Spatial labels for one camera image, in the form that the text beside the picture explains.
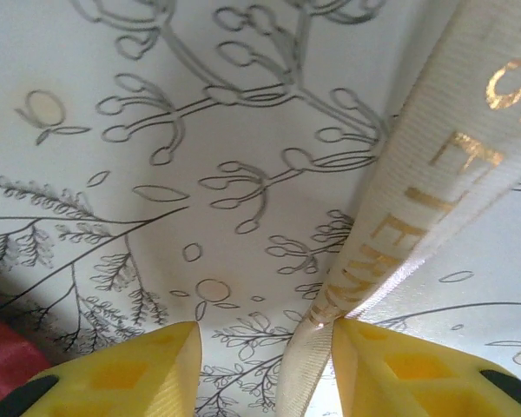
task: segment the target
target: paper surface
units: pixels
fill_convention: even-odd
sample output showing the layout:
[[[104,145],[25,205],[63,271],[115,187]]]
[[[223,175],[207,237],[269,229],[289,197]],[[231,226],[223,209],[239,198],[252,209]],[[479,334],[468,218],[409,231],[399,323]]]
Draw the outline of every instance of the paper surface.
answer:
[[[50,358],[199,320],[197,415],[273,413],[455,5],[300,3],[0,2],[0,316]],[[365,318],[521,376],[521,185]]]

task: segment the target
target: red object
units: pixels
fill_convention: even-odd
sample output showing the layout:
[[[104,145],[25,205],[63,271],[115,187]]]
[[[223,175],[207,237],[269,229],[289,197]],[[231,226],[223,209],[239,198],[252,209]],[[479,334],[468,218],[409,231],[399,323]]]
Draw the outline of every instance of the red object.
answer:
[[[0,400],[48,367],[36,347],[0,322]]]

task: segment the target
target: ribbon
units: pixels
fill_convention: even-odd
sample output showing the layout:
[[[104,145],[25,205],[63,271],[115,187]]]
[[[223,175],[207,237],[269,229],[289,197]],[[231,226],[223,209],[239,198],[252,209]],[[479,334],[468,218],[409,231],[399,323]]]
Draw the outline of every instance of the ribbon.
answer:
[[[330,356],[335,319],[372,308],[520,180],[521,0],[465,0],[287,346],[276,415],[304,415]]]

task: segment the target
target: red fabric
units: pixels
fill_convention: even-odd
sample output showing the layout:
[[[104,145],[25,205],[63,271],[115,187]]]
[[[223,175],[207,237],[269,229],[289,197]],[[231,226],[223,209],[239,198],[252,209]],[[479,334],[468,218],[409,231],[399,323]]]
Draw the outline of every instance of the red fabric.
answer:
[[[0,322],[0,400],[49,366],[32,344]]]

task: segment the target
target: yellow plastic part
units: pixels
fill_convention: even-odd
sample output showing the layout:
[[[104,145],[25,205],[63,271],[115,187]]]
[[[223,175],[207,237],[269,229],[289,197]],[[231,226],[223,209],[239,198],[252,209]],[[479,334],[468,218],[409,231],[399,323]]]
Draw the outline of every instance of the yellow plastic part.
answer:
[[[199,327],[178,323],[40,373],[60,380],[23,417],[191,417],[200,371]]]
[[[521,417],[521,406],[479,371],[498,365],[352,319],[333,331],[344,417]]]

